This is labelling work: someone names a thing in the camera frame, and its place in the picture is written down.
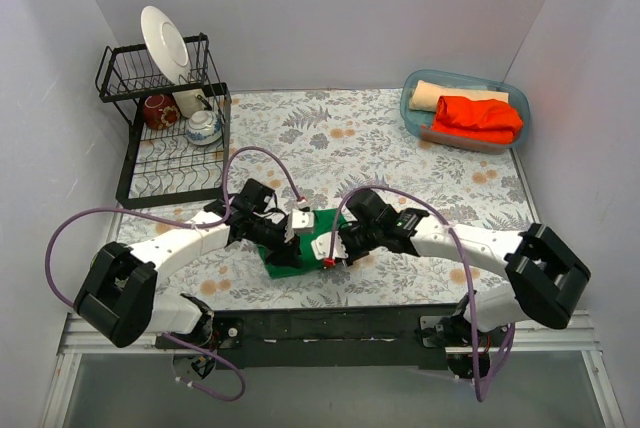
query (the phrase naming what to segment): blue and white bowl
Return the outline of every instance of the blue and white bowl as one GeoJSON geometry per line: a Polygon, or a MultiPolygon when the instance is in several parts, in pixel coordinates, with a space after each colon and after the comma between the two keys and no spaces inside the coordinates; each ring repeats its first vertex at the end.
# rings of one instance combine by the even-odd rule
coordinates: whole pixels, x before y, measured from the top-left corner
{"type": "Polygon", "coordinates": [[[198,111],[187,121],[185,135],[194,145],[209,145],[222,136],[222,121],[211,111],[198,111]]]}

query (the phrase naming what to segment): folded cream cloth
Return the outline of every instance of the folded cream cloth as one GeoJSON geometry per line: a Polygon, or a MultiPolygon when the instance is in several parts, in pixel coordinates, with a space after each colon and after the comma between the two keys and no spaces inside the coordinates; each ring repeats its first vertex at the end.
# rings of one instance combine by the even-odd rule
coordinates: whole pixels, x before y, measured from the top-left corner
{"type": "Polygon", "coordinates": [[[509,93],[488,90],[465,90],[462,88],[447,88],[426,81],[418,81],[413,96],[409,101],[409,109],[421,111],[436,111],[441,96],[464,96],[471,101],[499,100],[509,103],[509,93]]]}

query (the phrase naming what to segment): green cloth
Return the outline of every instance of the green cloth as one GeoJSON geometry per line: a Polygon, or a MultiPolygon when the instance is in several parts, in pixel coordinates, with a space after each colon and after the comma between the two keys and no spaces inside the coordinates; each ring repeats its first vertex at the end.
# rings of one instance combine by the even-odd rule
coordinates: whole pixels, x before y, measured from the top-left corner
{"type": "MultiPolygon", "coordinates": [[[[311,242],[318,236],[324,235],[331,231],[333,225],[333,218],[336,216],[336,209],[332,210],[318,210],[313,212],[315,216],[315,226],[313,234],[299,235],[300,236],[300,259],[302,260],[302,268],[293,268],[291,266],[274,266],[265,263],[264,257],[266,249],[263,246],[258,246],[260,251],[260,258],[264,263],[267,272],[271,278],[285,278],[287,276],[304,275],[310,271],[319,270],[323,267],[323,260],[316,260],[311,248],[311,242]]],[[[342,215],[338,219],[338,226],[344,223],[346,220],[342,215]]]]}

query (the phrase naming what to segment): red mug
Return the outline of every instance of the red mug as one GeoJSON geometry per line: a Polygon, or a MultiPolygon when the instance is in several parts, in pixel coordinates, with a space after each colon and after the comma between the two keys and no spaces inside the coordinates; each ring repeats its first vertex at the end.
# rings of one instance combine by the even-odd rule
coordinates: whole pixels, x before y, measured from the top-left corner
{"type": "Polygon", "coordinates": [[[171,95],[154,95],[144,101],[142,116],[152,130],[164,130],[180,119],[180,111],[171,95]]]}

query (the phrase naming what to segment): white wall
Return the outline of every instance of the white wall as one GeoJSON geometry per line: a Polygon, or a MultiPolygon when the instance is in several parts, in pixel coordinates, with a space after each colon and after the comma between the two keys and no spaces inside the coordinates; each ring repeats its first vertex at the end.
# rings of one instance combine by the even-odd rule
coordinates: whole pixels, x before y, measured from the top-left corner
{"type": "MultiPolygon", "coordinates": [[[[32,428],[66,313],[45,282],[45,246],[68,216],[114,203],[126,126],[93,87],[114,42],[94,0],[1,0],[0,11],[0,426],[32,428]]],[[[54,268],[72,299],[107,221],[63,235],[54,268]]]]}
{"type": "Polygon", "coordinates": [[[627,426],[640,426],[640,0],[547,0],[507,82],[543,220],[591,268],[586,305],[627,426]]]}
{"type": "Polygon", "coordinates": [[[544,0],[97,0],[118,41],[145,5],[203,31],[234,90],[402,86],[436,68],[502,80],[544,0]]]}

